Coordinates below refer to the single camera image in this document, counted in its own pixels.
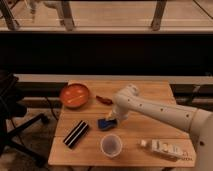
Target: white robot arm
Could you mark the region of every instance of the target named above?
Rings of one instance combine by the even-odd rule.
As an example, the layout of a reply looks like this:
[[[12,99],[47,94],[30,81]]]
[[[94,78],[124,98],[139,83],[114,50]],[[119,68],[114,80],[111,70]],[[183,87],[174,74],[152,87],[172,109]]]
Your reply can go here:
[[[198,140],[197,159],[194,171],[213,170],[213,115],[212,112],[181,105],[171,105],[138,97],[135,85],[128,85],[114,96],[112,117],[118,121],[127,119],[133,110],[153,119],[167,123],[195,136]]]

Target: orange bowl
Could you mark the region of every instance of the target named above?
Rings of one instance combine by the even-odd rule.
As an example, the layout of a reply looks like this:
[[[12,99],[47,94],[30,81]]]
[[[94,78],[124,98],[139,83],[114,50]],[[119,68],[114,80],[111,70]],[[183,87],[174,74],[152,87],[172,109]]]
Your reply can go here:
[[[60,100],[66,107],[79,108],[88,102],[89,96],[89,89],[85,85],[74,83],[61,90]]]

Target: white cup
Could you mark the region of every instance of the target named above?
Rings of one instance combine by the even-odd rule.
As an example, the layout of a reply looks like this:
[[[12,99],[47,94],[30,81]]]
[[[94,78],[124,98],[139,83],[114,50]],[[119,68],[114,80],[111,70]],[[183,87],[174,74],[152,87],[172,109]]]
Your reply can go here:
[[[101,151],[107,157],[113,158],[118,156],[121,153],[122,147],[123,144],[120,137],[115,134],[106,135],[101,139]]]

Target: wooden table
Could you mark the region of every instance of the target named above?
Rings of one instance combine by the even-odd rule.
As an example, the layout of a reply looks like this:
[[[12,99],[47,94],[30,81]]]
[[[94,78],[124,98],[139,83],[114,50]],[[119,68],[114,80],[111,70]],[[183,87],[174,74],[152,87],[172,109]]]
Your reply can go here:
[[[113,81],[113,80],[71,80],[69,83],[83,83],[91,91],[89,102],[80,109],[70,110],[63,107],[53,140],[49,164],[72,166],[141,166],[141,167],[193,167],[195,151],[188,134],[130,111],[129,118],[118,127],[102,132],[97,127],[97,120],[106,116],[112,106],[101,104],[96,95],[112,98],[114,93],[129,83],[137,85],[143,98],[175,104],[167,82],[148,81]],[[91,129],[74,149],[69,149],[62,141],[80,120],[86,121]],[[121,154],[109,159],[100,150],[101,138],[114,133],[123,141]],[[187,150],[188,156],[176,162],[165,160],[147,153],[139,146],[141,139],[162,139]]]

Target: black chair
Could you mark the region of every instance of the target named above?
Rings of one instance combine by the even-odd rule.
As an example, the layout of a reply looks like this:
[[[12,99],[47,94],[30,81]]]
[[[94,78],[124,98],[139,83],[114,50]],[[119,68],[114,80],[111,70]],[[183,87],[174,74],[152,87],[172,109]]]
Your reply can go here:
[[[42,123],[47,124],[49,119],[44,114],[39,114],[12,131],[7,131],[6,119],[23,117],[27,112],[25,106],[17,103],[24,98],[22,92],[15,87],[17,81],[18,78],[13,76],[13,74],[7,71],[0,71],[0,155],[3,153],[5,146],[9,146],[30,155],[35,159],[36,165],[42,167],[47,161],[45,157],[14,142],[12,138],[19,135],[21,131],[36,121],[41,119]]]

